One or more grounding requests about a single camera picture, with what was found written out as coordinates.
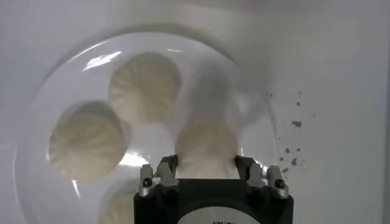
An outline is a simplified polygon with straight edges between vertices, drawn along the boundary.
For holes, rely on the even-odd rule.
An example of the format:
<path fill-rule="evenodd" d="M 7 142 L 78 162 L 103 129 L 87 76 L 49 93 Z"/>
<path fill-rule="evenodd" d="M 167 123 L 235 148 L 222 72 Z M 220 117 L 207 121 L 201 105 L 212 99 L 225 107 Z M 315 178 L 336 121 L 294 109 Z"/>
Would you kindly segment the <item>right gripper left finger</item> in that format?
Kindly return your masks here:
<path fill-rule="evenodd" d="M 164 194 L 175 194 L 179 191 L 179 180 L 176 178 L 178 160 L 176 155 L 163 157 L 154 172 L 150 164 L 142 165 L 140 169 L 140 185 L 138 195 L 151 197 L 157 186 Z"/>

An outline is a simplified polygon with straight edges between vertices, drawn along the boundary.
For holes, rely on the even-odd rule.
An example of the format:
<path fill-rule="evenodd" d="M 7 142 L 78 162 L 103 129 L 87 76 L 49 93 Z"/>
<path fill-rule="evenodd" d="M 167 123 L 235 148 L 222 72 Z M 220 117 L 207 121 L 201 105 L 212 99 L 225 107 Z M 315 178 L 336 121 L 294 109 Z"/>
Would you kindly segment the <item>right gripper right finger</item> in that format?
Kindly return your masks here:
<path fill-rule="evenodd" d="M 236 156 L 235 165 L 240 179 L 247 185 L 248 193 L 277 200 L 289 197 L 289 188 L 279 166 L 265 167 L 253 158 L 244 156 Z"/>

